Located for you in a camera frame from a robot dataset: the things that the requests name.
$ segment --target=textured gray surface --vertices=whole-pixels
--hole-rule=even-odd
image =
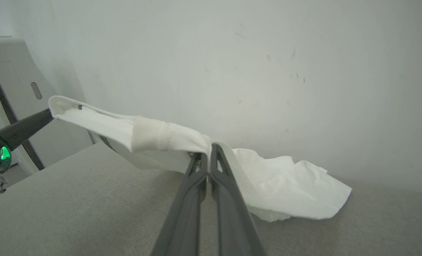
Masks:
[[[148,255],[181,179],[93,145],[0,196],[0,255]],[[254,217],[269,255],[422,255],[422,193],[340,180],[353,191],[332,219]],[[201,255],[216,255],[210,195],[201,221]]]

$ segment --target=green light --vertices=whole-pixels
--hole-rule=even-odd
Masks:
[[[1,148],[1,160],[11,157],[11,153],[6,147]]]

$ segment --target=white fabric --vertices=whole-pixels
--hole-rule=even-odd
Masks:
[[[249,211],[269,222],[290,216],[331,218],[352,190],[310,162],[295,164],[288,156],[263,159],[253,150],[232,150],[224,142],[175,123],[116,115],[62,96],[50,98],[49,107],[54,118],[119,143],[112,144],[115,151],[142,170],[184,173],[190,161],[187,151],[210,157],[211,144],[218,143]]]

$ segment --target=folded fabric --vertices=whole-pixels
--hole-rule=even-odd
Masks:
[[[51,97],[49,107],[54,118],[105,136],[115,151],[142,170],[184,173],[190,161],[187,152],[210,157],[211,145],[219,144],[249,211],[268,222],[291,216],[331,218],[352,190],[310,162],[295,164],[288,156],[263,159],[253,150],[232,150],[175,123],[116,115],[62,96]]]

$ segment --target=white cloth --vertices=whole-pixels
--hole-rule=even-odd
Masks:
[[[253,150],[232,150],[224,142],[175,123],[116,115],[62,96],[51,97],[49,107],[54,118],[119,143],[120,146],[113,143],[112,147],[143,170],[184,173],[190,161],[187,151],[210,157],[211,144],[218,143],[249,211],[268,222],[290,216],[331,218],[352,190],[310,162],[295,164],[288,156],[263,159]]]

